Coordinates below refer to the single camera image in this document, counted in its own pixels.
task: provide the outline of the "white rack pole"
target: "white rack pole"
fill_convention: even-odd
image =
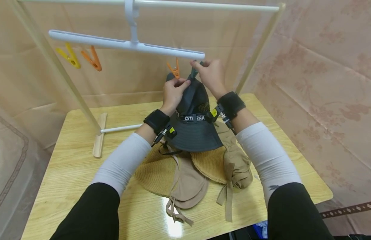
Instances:
[[[262,34],[261,38],[259,39],[258,45],[256,46],[254,52],[252,53],[251,59],[248,61],[246,70],[244,71],[243,76],[240,79],[238,86],[236,87],[235,92],[237,94],[239,94],[241,92],[244,84],[246,83],[249,76],[251,76],[252,72],[254,71],[255,65],[256,65],[257,61],[259,60],[259,57],[260,57],[260,55],[261,55],[261,53],[264,49],[264,46],[266,45],[266,43],[269,40],[272,33],[274,32],[275,27],[276,27],[277,23],[279,22],[285,8],[286,8],[286,4],[285,3],[280,3],[279,4],[279,11],[274,13],[274,15],[271,17],[270,21],[268,22],[268,25],[266,26],[266,29],[263,31],[263,34]]]
[[[38,29],[37,24],[34,22],[29,12],[26,10],[26,8],[23,7],[22,3],[18,2],[17,0],[8,0],[6,2],[8,2],[9,6],[12,8],[17,18],[20,20],[24,28],[32,37],[32,39],[36,43],[36,46],[44,55],[44,58],[46,59],[47,63],[49,63],[49,66],[51,66],[52,70],[55,71],[55,73],[63,80],[61,82],[64,83],[68,91],[71,93],[72,97],[77,101],[81,111],[83,112],[84,116],[87,118],[91,126],[96,131],[96,134],[100,135],[101,128],[99,126],[99,123],[97,122],[94,115],[92,114],[89,107],[82,98],[81,94],[75,87],[74,83],[72,82],[72,79],[69,77],[63,65],[55,55],[48,41],[41,33],[41,31]]]
[[[49,3],[76,3],[76,4],[101,4],[101,5],[124,5],[125,0],[18,0],[19,2],[49,2]],[[277,6],[239,5],[223,3],[198,3],[198,2],[175,2],[161,0],[135,0],[138,7],[168,7],[168,8],[196,8],[215,10],[237,10],[253,12],[277,12]]]
[[[118,132],[118,131],[123,131],[123,130],[130,130],[130,129],[139,128],[141,125],[142,124],[136,124],[136,125],[130,125],[130,126],[125,126],[125,127],[107,128],[107,129],[100,130],[100,132],[107,133],[107,132]]]

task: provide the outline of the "tan hat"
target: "tan hat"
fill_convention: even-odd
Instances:
[[[149,192],[169,198],[166,212],[174,221],[192,226],[193,221],[185,217],[180,209],[198,204],[207,193],[209,181],[195,169],[189,152],[165,156],[159,153],[160,146],[161,143],[152,148],[137,168],[135,178]]]
[[[173,156],[162,155],[156,144],[135,172],[135,178],[146,190],[168,197],[166,212],[174,221],[193,222],[180,209],[198,204],[206,195],[208,179],[225,184],[217,203],[226,201],[226,220],[232,222],[233,187],[245,188],[252,182],[249,170],[251,162],[236,145],[234,134],[221,122],[216,122],[216,131],[223,147],[206,152],[181,152]],[[167,152],[174,152],[168,146]]]

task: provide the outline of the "hat brim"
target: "hat brim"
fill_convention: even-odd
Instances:
[[[168,143],[187,152],[206,152],[223,146],[213,123],[207,121],[184,122],[173,114],[170,119],[172,127],[177,131],[173,139],[165,136]]]

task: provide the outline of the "white arm sleeve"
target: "white arm sleeve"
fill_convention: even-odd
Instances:
[[[132,174],[150,150],[150,144],[134,132],[104,161],[91,184],[95,182],[108,184],[121,196]]]
[[[259,174],[266,206],[278,187],[290,182],[302,183],[291,159],[262,122],[242,130],[236,139]]]

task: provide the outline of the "clothes drying rack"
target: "clothes drying rack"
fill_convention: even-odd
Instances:
[[[96,120],[89,107],[85,103],[81,94],[77,90],[76,86],[72,82],[72,79],[64,69],[63,65],[57,58],[54,50],[49,45],[48,41],[44,37],[43,33],[37,27],[36,22],[31,17],[24,6],[24,2],[48,2],[48,3],[81,3],[81,4],[97,4],[97,5],[125,5],[125,0],[8,0],[10,7],[12,8],[15,15],[18,17],[20,22],[23,24],[26,31],[31,35],[35,41],[37,47],[41,50],[46,61],[51,66],[53,71],[60,76],[62,83],[66,86],[72,97],[77,101],[84,116],[89,121],[90,125],[94,129],[94,148],[92,154],[94,157],[100,158],[102,155],[102,146],[104,140],[104,134],[107,132],[116,132],[128,129],[135,129],[141,126],[136,124],[132,126],[123,126],[115,128],[105,128],[107,119],[107,113],[103,113],[99,117],[99,121]],[[254,71],[254,66],[261,55],[267,40],[272,35],[277,22],[280,20],[281,15],[286,8],[284,3],[280,3],[278,6],[258,6],[258,5],[238,5],[238,4],[222,4],[222,3],[199,3],[199,2],[178,2],[178,1],[163,1],[163,0],[134,0],[133,4],[137,7],[158,7],[158,8],[189,8],[189,9],[204,9],[204,10],[227,10],[227,11],[245,11],[245,12],[272,12],[274,13],[269,20],[265,30],[263,31],[261,38],[259,39],[258,45],[256,46],[251,58],[248,61],[246,69],[244,70],[243,76],[241,77],[239,84],[236,88],[236,93],[239,94],[244,84],[246,83],[249,76]]]

